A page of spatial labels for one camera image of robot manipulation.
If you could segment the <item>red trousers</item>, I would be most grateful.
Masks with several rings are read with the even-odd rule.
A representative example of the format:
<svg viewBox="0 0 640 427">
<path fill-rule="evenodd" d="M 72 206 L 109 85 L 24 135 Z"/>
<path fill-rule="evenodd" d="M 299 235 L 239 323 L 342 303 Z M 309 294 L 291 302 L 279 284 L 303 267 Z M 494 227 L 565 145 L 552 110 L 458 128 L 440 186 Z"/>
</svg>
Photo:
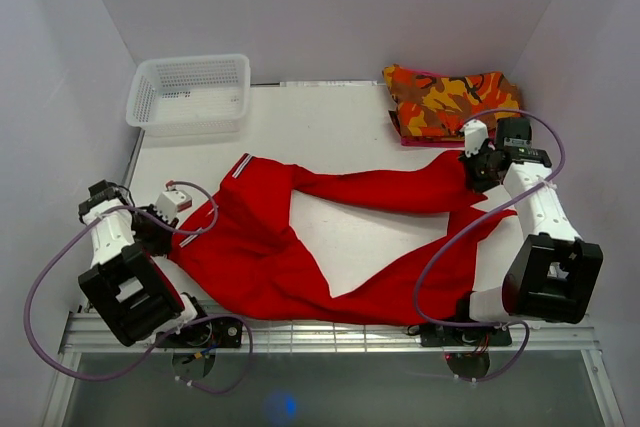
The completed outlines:
<svg viewBox="0 0 640 427">
<path fill-rule="evenodd" d="M 362 227 L 292 221 L 295 194 L 424 220 L 445 234 L 391 248 Z M 172 240 L 170 260 L 227 310 L 261 320 L 408 326 L 446 320 L 476 280 L 479 244 L 506 218 L 486 217 L 453 151 L 413 171 L 321 174 L 244 155 Z"/>
</svg>

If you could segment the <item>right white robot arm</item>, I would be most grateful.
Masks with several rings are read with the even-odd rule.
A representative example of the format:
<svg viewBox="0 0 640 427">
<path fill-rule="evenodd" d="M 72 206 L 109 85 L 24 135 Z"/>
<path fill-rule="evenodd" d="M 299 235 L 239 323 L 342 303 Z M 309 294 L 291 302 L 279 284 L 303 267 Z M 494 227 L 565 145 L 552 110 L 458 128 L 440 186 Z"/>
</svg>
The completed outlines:
<svg viewBox="0 0 640 427">
<path fill-rule="evenodd" d="M 523 243 L 513 259 L 498 267 L 496 287 L 475 289 L 457 303 L 451 329 L 474 344 L 488 322 L 515 318 L 552 323 L 582 321 L 602 263 L 599 245 L 582 239 L 570 223 L 549 181 L 552 162 L 532 145 L 528 119 L 506 117 L 490 131 L 479 120 L 466 122 L 462 162 L 467 185 L 478 193 L 503 186 L 515 200 Z"/>
</svg>

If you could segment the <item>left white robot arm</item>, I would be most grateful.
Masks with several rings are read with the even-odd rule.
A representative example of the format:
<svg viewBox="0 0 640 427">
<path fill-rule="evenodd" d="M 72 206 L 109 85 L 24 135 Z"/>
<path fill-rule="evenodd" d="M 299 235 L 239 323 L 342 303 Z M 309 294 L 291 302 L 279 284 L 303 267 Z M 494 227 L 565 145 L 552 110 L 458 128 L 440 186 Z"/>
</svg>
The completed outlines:
<svg viewBox="0 0 640 427">
<path fill-rule="evenodd" d="M 170 187 L 134 212 L 127 190 L 102 180 L 78 206 L 81 222 L 91 228 L 93 250 L 79 286 L 125 346 L 171 328 L 170 339 L 179 346 L 199 347 L 212 338 L 212 323 L 195 297 L 178 292 L 157 263 L 171 252 L 168 229 L 191 205 L 189 194 Z"/>
</svg>

